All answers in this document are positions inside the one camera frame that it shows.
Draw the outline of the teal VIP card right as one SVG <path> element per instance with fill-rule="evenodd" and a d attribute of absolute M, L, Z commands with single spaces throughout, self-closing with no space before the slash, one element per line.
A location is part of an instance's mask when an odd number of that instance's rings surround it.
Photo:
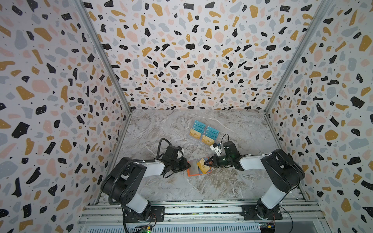
<path fill-rule="evenodd" d="M 216 140 L 219 136 L 219 133 L 220 133 L 219 130 L 216 130 L 216 129 L 208 126 L 205 135 L 210 139 Z"/>

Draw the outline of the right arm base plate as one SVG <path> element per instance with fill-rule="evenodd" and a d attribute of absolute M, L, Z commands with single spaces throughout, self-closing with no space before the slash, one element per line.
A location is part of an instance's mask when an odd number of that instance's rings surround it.
<path fill-rule="evenodd" d="M 282 220 L 283 216 L 281 214 L 279 205 L 275 206 L 273 209 L 268 209 L 264 205 L 242 205 L 241 206 L 241 216 L 244 220 Z"/>

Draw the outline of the aluminium left corner post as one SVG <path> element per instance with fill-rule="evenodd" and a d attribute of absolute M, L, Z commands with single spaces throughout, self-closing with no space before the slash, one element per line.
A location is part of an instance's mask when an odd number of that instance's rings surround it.
<path fill-rule="evenodd" d="M 89 34 L 89 37 L 91 38 L 92 40 L 92 43 L 105 67 L 105 69 L 108 71 L 108 74 L 109 74 L 109 77 L 112 81 L 112 84 L 114 85 L 114 88 L 116 90 L 116 92 L 118 93 L 120 99 L 121 99 L 121 103 L 123 104 L 124 106 L 124 109 L 125 109 L 125 112 L 128 113 L 128 114 L 131 114 L 131 109 L 130 109 L 130 106 L 128 104 L 128 101 L 120 87 L 120 84 L 118 82 L 118 79 L 116 78 L 116 75 L 113 71 L 113 68 L 108 60 L 108 57 L 107 55 L 105 54 L 104 52 L 104 48 L 98 38 L 98 35 L 96 33 L 96 30 L 94 29 L 94 26 L 89 18 L 89 14 L 87 13 L 86 9 L 85 9 L 85 6 L 84 6 L 84 3 L 83 1 L 79 1 L 79 0 L 73 0 L 72 1 L 77 12 L 78 12 L 78 15 L 80 17 L 80 19 L 82 20 L 86 30 L 87 30 L 87 33 Z"/>

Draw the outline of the orange card wallet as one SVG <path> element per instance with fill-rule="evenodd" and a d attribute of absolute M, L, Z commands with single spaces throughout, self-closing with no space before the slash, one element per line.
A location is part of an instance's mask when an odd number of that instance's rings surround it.
<path fill-rule="evenodd" d="M 193 160 L 190 160 L 188 161 L 188 163 L 190 164 L 190 167 L 187 169 L 187 176 L 188 177 L 193 177 L 193 176 L 200 176 L 202 174 L 200 174 L 200 171 L 199 171 L 199 168 L 197 166 L 197 162 L 199 160 L 201 160 L 202 158 L 200 159 L 193 159 Z"/>

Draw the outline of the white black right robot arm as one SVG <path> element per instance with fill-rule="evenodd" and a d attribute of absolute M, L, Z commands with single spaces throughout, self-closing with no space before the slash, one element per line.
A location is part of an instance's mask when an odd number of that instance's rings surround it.
<path fill-rule="evenodd" d="M 272 184 L 258 200 L 256 210 L 264 215 L 277 208 L 280 202 L 305 178 L 304 171 L 282 149 L 259 155 L 242 155 L 235 143 L 227 141 L 210 147 L 216 152 L 204 165 L 212 168 L 233 167 L 239 171 L 264 170 Z"/>

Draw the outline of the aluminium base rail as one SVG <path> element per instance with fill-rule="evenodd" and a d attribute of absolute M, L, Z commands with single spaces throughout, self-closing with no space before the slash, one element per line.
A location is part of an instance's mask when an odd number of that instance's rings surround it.
<path fill-rule="evenodd" d="M 330 233 L 316 202 L 281 202 L 274 216 L 254 216 L 254 200 L 158 202 L 152 221 L 127 220 L 120 207 L 100 203 L 88 206 L 78 221 L 79 233 Z"/>

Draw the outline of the teal VIP card left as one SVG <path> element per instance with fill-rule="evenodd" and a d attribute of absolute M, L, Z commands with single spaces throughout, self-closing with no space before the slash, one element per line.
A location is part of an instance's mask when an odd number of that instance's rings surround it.
<path fill-rule="evenodd" d="M 200 121 L 195 120 L 193 124 L 193 130 L 203 134 L 205 132 L 206 125 Z"/>

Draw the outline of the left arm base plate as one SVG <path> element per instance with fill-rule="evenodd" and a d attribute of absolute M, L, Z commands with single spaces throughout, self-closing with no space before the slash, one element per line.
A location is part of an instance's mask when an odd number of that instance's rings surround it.
<path fill-rule="evenodd" d="M 165 216 L 165 206 L 148 206 L 141 213 L 135 210 L 126 211 L 123 213 L 123 220 L 126 223 L 141 223 L 141 222 L 163 222 Z"/>

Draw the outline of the clear acrylic card display stand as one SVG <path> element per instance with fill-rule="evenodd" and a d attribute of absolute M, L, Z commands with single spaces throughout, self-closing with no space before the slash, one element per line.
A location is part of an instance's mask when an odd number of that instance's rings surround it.
<path fill-rule="evenodd" d="M 208 127 L 208 126 L 206 125 L 205 132 L 201 135 L 200 141 L 202 140 L 202 137 L 205 135 L 206 130 L 207 130 L 207 127 Z"/>

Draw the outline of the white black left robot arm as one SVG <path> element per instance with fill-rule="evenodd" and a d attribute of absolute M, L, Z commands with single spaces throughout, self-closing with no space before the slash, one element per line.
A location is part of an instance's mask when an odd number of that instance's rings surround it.
<path fill-rule="evenodd" d="M 184 150 L 180 146 L 168 145 L 165 153 L 152 160 L 122 158 L 102 182 L 101 191 L 108 195 L 110 205 L 120 205 L 141 218 L 147 218 L 151 202 L 138 193 L 142 179 L 149 176 L 166 179 L 189 168 Z"/>

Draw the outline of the aluminium right corner post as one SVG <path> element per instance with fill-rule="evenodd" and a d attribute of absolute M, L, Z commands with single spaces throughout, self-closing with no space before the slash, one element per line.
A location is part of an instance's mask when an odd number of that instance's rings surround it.
<path fill-rule="evenodd" d="M 308 30 L 305 32 L 298 48 L 296 49 L 293 57 L 291 58 L 289 65 L 285 69 L 285 72 L 283 76 L 281 77 L 279 83 L 276 86 L 276 89 L 273 92 L 272 97 L 270 98 L 270 101 L 267 105 L 267 107 L 264 110 L 265 116 L 269 114 L 271 111 L 271 108 L 274 106 L 278 96 L 280 95 L 281 90 L 284 88 L 286 85 L 287 80 L 289 79 L 292 70 L 294 69 L 295 65 L 297 64 L 298 60 L 302 57 L 302 54 L 306 50 L 306 47 L 312 37 L 315 35 L 318 26 L 322 22 L 323 17 L 327 14 L 329 8 L 335 1 L 333 0 L 327 0 L 327 1 L 321 1 L 320 6 L 315 12 L 314 18 L 311 21 Z"/>

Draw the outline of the teal vip card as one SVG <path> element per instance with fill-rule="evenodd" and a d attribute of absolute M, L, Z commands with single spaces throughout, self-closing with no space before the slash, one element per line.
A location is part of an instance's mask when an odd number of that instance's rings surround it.
<path fill-rule="evenodd" d="M 205 132 L 206 125 L 200 121 L 195 120 L 193 124 L 193 130 L 203 134 Z"/>
<path fill-rule="evenodd" d="M 208 126 L 205 135 L 210 139 L 216 140 L 219 136 L 219 133 L 220 133 L 219 130 L 216 130 L 216 129 Z"/>

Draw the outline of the aluminium corner post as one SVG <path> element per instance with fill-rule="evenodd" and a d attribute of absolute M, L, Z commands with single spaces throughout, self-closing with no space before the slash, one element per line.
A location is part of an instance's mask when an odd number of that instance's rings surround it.
<path fill-rule="evenodd" d="M 78 15 L 80 17 L 80 19 L 82 20 L 86 30 L 87 30 L 87 33 L 89 34 L 89 37 L 91 38 L 92 40 L 92 43 L 105 67 L 105 69 L 108 71 L 108 74 L 109 74 L 109 77 L 112 81 L 112 84 L 114 85 L 114 88 L 116 90 L 116 92 L 118 93 L 120 99 L 121 99 L 121 103 L 123 104 L 124 106 L 124 109 L 125 109 L 125 112 L 128 113 L 128 114 L 131 114 L 131 109 L 130 109 L 130 106 L 128 104 L 128 101 L 120 87 L 120 84 L 118 82 L 118 79 L 116 78 L 116 75 L 113 71 L 113 68 L 108 60 L 108 57 L 107 55 L 105 54 L 104 52 L 104 48 L 98 38 L 98 35 L 96 33 L 96 30 L 94 29 L 94 26 L 89 18 L 89 14 L 87 13 L 86 9 L 85 9 L 85 6 L 84 6 L 84 3 L 83 1 L 79 1 L 79 0 L 73 0 L 72 1 L 77 12 L 78 12 Z"/>
<path fill-rule="evenodd" d="M 270 101 L 267 105 L 267 107 L 264 110 L 265 116 L 269 114 L 271 111 L 271 108 L 274 106 L 278 96 L 280 95 L 281 90 L 284 88 L 286 85 L 287 80 L 289 79 L 292 70 L 294 69 L 295 65 L 297 64 L 298 60 L 302 57 L 302 54 L 306 50 L 306 47 L 312 37 L 315 35 L 318 26 L 322 22 L 323 17 L 327 14 L 329 8 L 335 1 L 333 0 L 327 0 L 327 1 L 321 1 L 320 6 L 315 12 L 314 18 L 311 21 L 308 30 L 305 32 L 298 48 L 296 49 L 293 57 L 291 58 L 289 65 L 285 69 L 285 72 L 283 76 L 281 77 L 279 83 L 276 86 L 276 89 L 273 92 L 272 97 L 270 98 Z"/>

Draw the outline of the gold vip card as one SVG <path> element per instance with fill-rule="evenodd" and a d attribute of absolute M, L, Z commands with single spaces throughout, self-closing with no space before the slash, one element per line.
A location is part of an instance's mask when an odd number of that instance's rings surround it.
<path fill-rule="evenodd" d="M 201 140 L 203 143 L 205 143 L 208 146 L 211 146 L 215 143 L 214 139 L 209 138 L 208 136 L 204 135 Z"/>
<path fill-rule="evenodd" d="M 202 158 L 197 162 L 197 166 L 199 168 L 200 174 L 207 174 L 211 172 L 210 167 L 205 165 L 205 159 Z"/>
<path fill-rule="evenodd" d="M 189 135 L 197 140 L 200 140 L 202 134 L 194 129 L 190 129 Z"/>

